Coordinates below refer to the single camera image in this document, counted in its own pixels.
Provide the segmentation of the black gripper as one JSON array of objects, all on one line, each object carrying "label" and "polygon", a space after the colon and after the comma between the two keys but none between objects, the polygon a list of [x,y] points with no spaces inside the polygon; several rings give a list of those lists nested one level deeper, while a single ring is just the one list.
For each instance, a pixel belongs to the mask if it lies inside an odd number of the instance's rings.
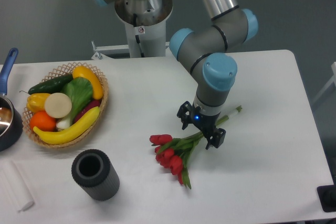
[{"label": "black gripper", "polygon": [[226,131],[216,127],[216,121],[220,112],[206,114],[200,106],[191,105],[185,101],[177,112],[177,117],[181,120],[182,129],[186,129],[189,124],[196,126],[207,139],[205,147],[208,150],[211,146],[219,148],[225,139]]}]

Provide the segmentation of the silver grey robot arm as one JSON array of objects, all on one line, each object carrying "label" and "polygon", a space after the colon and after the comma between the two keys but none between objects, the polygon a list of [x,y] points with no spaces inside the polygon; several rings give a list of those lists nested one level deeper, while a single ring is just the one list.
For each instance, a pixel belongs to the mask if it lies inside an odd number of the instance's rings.
[{"label": "silver grey robot arm", "polygon": [[208,146],[220,147],[226,132],[215,124],[237,74],[236,61],[226,51],[257,34],[258,21],[252,11],[240,8],[236,0],[203,0],[211,27],[200,33],[183,28],[166,40],[172,0],[95,2],[100,6],[114,3],[125,26],[130,57],[161,57],[170,50],[190,73],[197,82],[196,95],[192,103],[180,106],[177,116],[183,127],[197,127]]}]

